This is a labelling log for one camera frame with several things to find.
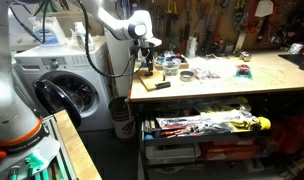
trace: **workbench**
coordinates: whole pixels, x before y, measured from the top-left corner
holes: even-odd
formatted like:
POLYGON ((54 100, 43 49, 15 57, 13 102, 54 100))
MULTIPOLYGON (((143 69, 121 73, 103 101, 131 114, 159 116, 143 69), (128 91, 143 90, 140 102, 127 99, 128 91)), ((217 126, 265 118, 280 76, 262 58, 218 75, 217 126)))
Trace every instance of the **workbench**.
MULTIPOLYGON (((264 132, 250 132, 231 133, 231 135, 224 136, 190 136, 145 140, 144 121, 147 118, 151 118, 150 115, 154 109, 193 106, 196 103, 207 102, 213 98, 254 95, 254 99, 262 100, 271 94, 277 94, 279 98, 282 96, 295 98, 298 93, 304 92, 304 71, 300 70, 298 65, 279 57, 279 54, 287 53, 279 51, 254 52, 250 62, 243 62, 234 56, 229 57, 227 61, 232 65, 248 65, 253 79, 231 76, 220 79, 198 80, 194 77, 191 82, 183 82, 180 80, 178 73, 174 77, 166 77, 166 81, 171 82, 171 87, 148 92, 139 76, 134 75, 128 98, 135 107, 137 133, 145 179, 149 179, 149 168, 162 167, 162 165, 156 166, 149 163, 145 152, 147 146, 235 140, 243 137, 264 135, 264 132)), ((193 59, 188 59, 188 62, 190 68, 199 66, 199 64, 193 62, 193 59)))
POLYGON ((66 111, 58 112, 54 114, 54 117, 73 170, 78 179, 101 180, 100 174, 66 111))

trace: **washing machine door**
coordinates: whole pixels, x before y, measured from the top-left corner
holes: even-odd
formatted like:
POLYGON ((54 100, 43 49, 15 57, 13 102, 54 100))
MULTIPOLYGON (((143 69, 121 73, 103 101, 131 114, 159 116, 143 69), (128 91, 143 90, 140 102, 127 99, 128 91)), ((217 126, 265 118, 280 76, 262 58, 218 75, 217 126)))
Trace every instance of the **washing machine door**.
POLYGON ((35 94, 49 114, 66 110, 75 128, 81 125, 81 115, 78 104, 71 94, 62 90, 49 80, 36 80, 33 83, 35 94))

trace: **wooden workbench top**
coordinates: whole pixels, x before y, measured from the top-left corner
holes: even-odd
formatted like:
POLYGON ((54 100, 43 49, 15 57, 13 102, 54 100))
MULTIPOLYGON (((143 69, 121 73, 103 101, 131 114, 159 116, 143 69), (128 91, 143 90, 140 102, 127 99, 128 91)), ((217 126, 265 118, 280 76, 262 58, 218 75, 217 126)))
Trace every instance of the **wooden workbench top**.
MULTIPOLYGON (((218 71, 223 72, 223 78, 199 80, 194 77, 191 82, 183 82, 180 80, 178 73, 176 76, 167 77, 166 80, 171 82, 170 88, 151 92, 148 92, 140 78, 134 75, 129 99, 131 102, 145 102, 177 98, 304 90, 304 71, 300 70, 294 63, 279 57, 279 54, 287 53, 276 51, 256 52, 252 53, 250 62, 244 62, 237 57, 229 57, 228 60, 225 60, 225 63, 222 63, 222 66, 220 63, 212 65, 212 68, 213 66, 217 67, 218 71), (251 68, 252 80, 233 77, 233 74, 229 72, 231 71, 230 67, 235 68, 235 65, 241 64, 246 64, 251 68)), ((207 65, 207 60, 204 58, 189 59, 188 62, 190 68, 207 65)))
POLYGON ((79 180, 102 180, 66 111, 54 114, 57 126, 79 180))

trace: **spray bottle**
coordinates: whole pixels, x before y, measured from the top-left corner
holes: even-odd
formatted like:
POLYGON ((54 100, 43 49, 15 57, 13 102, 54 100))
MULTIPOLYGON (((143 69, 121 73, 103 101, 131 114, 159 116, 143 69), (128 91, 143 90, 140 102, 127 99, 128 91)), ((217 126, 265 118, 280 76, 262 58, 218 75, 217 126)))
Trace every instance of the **spray bottle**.
MULTIPOLYGON (((76 36, 76 40, 79 45, 79 48, 81 50, 85 50, 85 28, 83 26, 83 23, 74 22, 74 26, 75 26, 75 36, 76 36)), ((88 46, 89 46, 89 51, 94 51, 95 46, 94 46, 93 39, 92 39, 90 33, 88 36, 88 46)))
POLYGON ((33 25, 33 33, 41 41, 41 46, 60 46, 65 44, 65 34, 56 17, 46 17, 44 22, 40 22, 37 17, 30 17, 33 25))

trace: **washing machine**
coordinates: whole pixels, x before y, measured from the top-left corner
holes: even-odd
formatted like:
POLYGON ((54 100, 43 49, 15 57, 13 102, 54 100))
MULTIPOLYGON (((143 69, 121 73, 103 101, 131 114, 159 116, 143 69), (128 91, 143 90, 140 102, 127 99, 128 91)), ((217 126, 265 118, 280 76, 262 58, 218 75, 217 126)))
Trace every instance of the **washing machine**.
MULTIPOLYGON (((109 73, 104 36, 90 52, 93 65, 109 73)), ((38 46, 14 55, 22 82, 34 101, 33 109, 45 117, 67 110, 78 131, 111 129, 108 109, 111 79, 98 74, 86 54, 75 45, 38 46)))

